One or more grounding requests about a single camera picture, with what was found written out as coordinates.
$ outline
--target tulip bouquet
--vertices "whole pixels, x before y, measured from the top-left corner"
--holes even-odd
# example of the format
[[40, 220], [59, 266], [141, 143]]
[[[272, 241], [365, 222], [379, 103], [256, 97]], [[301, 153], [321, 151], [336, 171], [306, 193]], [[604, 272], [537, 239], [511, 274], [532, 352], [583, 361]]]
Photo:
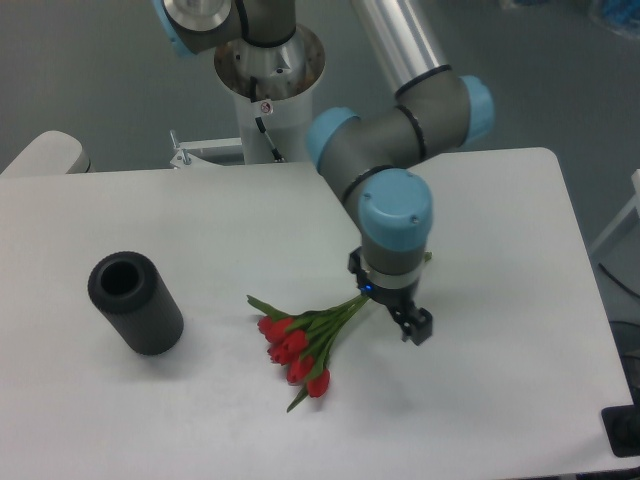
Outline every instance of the tulip bouquet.
[[[431, 253], [426, 253], [425, 262], [430, 259]], [[342, 328], [369, 297], [358, 295], [336, 307], [299, 315], [290, 315], [252, 296], [247, 298], [252, 307], [264, 314], [258, 329], [271, 344], [267, 350], [271, 361], [287, 367], [287, 381], [301, 386], [287, 412], [307, 397], [324, 395], [331, 378], [331, 348]]]

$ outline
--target gray floor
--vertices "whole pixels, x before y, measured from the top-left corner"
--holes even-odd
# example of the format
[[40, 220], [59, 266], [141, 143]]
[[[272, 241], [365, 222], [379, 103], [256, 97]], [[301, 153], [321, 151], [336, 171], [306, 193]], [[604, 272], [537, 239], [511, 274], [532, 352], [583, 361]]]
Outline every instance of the gray floor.
[[[454, 68], [494, 92], [496, 129], [473, 149], [553, 150], [593, 240], [640, 168], [640, 41], [591, 23], [585, 1], [506, 12], [497, 0], [422, 3]], [[366, 116], [392, 105], [347, 0], [298, 0], [298, 12], [327, 50], [318, 111], [345, 105]], [[0, 63], [0, 170], [52, 129], [79, 139], [102, 171], [166, 166], [171, 128], [182, 140], [237, 135], [212, 54], [176, 58], [149, 1], [0, 0]], [[640, 289], [632, 238], [638, 248], [617, 261]], [[640, 317], [637, 307], [615, 314]]]

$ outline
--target white chair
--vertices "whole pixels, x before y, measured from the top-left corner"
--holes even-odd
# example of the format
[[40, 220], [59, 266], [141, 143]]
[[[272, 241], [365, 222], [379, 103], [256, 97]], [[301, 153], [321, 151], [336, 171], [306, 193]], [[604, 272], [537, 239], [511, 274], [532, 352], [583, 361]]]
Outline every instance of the white chair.
[[640, 215], [640, 170], [637, 170], [632, 175], [631, 180], [636, 193], [589, 246], [589, 256], [592, 259], [595, 259], [596, 256], [602, 258], [606, 255], [638, 223], [638, 216]]
[[93, 171], [82, 145], [66, 133], [49, 131], [33, 140], [0, 173], [0, 179]]

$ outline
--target black foam cylinder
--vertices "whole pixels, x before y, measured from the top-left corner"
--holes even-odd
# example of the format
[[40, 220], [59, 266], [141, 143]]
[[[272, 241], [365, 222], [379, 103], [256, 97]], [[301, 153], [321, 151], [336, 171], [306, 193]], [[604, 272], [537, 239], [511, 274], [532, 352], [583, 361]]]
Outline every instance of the black foam cylinder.
[[180, 339], [182, 314], [144, 255], [109, 255], [91, 272], [88, 289], [93, 304], [134, 351], [158, 355]]

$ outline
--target cylinder opening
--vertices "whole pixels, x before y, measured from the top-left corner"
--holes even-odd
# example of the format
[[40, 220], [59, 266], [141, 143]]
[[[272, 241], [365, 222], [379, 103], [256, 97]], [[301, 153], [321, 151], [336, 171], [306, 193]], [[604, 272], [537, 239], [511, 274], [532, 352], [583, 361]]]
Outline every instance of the cylinder opening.
[[118, 261], [105, 268], [100, 285], [109, 295], [122, 296], [133, 292], [140, 282], [140, 272], [127, 261]]

